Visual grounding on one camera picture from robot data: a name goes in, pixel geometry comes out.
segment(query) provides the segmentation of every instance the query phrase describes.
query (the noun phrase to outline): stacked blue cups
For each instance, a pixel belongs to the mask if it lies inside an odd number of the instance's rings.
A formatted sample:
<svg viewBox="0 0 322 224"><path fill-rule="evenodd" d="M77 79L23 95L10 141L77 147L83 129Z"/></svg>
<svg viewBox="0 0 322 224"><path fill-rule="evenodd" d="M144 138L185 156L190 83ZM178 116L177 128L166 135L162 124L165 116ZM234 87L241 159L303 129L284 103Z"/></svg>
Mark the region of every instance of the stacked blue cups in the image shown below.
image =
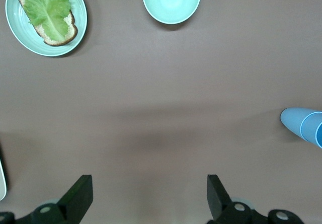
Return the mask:
<svg viewBox="0 0 322 224"><path fill-rule="evenodd" d="M305 141L322 148L322 112L301 107L286 108L281 121Z"/></svg>

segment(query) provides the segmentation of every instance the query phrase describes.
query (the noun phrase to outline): green lettuce leaf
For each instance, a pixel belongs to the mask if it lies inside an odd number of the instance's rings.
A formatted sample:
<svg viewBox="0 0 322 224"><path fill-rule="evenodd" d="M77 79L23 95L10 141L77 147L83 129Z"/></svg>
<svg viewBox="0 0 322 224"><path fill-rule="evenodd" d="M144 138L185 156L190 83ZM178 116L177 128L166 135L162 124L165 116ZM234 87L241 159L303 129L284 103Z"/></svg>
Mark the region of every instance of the green lettuce leaf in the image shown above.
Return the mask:
<svg viewBox="0 0 322 224"><path fill-rule="evenodd" d="M24 11L33 26L42 25L51 40L63 41L68 32L68 0L25 0Z"/></svg>

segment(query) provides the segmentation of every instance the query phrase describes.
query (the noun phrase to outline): bread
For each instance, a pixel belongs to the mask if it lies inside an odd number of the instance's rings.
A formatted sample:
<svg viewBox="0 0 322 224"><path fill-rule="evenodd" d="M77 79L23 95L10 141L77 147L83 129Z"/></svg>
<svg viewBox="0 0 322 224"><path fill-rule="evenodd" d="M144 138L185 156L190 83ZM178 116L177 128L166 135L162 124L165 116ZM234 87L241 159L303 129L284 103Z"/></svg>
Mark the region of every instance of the bread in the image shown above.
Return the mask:
<svg viewBox="0 0 322 224"><path fill-rule="evenodd" d="M22 8L24 8L25 0L19 0L19 3L21 4ZM71 40L73 40L77 33L78 29L76 27L75 23L75 18L74 15L72 14L71 11L69 11L69 14L67 17L64 18L64 21L68 25L68 33L65 35L65 40L63 41L56 41L56 40L51 40L49 36L46 35L44 28L40 25L34 26L36 32L39 34L44 39L44 42L48 45L51 46L61 46L69 43Z"/></svg>

